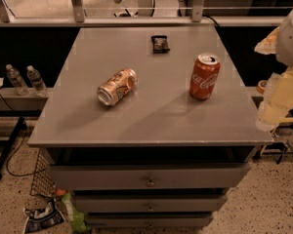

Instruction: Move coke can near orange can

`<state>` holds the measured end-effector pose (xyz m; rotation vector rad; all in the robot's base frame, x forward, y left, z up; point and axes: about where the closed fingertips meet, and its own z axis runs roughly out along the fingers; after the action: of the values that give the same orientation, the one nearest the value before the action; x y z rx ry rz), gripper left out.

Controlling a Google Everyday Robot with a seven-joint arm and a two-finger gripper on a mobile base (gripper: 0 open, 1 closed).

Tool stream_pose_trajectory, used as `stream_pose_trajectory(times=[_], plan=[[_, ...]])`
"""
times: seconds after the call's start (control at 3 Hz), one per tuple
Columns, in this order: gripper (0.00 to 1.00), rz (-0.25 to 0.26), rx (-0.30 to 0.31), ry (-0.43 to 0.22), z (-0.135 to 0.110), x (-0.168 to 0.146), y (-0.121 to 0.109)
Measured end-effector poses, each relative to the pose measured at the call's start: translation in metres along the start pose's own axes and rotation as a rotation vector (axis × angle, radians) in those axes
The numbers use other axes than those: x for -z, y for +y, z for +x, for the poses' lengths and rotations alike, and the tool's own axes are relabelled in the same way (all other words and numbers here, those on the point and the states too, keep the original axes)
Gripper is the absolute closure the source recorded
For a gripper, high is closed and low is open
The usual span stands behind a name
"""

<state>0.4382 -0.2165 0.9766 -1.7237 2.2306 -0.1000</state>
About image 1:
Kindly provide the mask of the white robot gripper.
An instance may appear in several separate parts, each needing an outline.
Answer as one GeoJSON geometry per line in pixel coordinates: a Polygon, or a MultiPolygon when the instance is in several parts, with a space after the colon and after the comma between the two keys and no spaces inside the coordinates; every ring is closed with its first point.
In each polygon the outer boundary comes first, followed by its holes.
{"type": "MultiPolygon", "coordinates": [[[[266,38],[259,42],[254,51],[262,55],[274,55],[279,62],[293,66],[293,10],[266,38]]],[[[260,103],[256,127],[270,132],[279,126],[288,112],[293,109],[293,67],[282,74],[273,73],[267,82],[264,99],[260,103]]]]}

